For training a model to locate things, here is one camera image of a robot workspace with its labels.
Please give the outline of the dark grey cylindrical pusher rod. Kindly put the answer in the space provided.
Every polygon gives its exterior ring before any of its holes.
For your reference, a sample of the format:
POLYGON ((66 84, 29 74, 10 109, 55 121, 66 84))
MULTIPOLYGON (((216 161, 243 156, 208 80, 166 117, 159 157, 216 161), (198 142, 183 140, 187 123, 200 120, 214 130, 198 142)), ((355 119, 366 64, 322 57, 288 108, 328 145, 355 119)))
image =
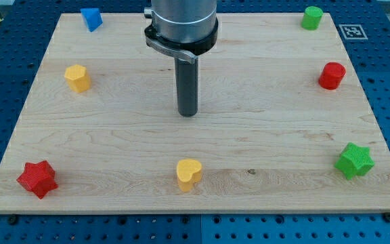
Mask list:
POLYGON ((192 117, 198 112, 198 61, 191 64, 176 58, 175 78, 178 112, 192 117))

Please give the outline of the black clamp ring with lever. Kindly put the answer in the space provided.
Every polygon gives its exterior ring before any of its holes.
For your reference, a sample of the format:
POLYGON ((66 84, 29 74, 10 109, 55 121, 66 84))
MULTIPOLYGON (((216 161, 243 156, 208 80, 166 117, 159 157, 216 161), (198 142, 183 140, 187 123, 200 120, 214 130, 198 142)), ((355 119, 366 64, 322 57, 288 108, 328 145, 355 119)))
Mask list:
POLYGON ((219 21, 215 19, 213 30, 204 38, 192 43, 178 43, 161 37, 151 24, 144 29, 146 45, 166 56, 194 64, 199 55, 208 52, 217 42, 219 21))

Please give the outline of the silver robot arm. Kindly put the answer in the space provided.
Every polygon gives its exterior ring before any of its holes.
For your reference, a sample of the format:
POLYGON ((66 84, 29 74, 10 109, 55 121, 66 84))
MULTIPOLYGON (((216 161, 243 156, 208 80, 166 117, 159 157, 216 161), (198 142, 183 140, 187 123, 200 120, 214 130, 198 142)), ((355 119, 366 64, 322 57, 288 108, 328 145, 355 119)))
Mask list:
POLYGON ((151 0, 144 10, 151 24, 146 45, 174 59, 177 109, 181 116, 198 112, 198 59, 217 42, 216 0, 151 0))

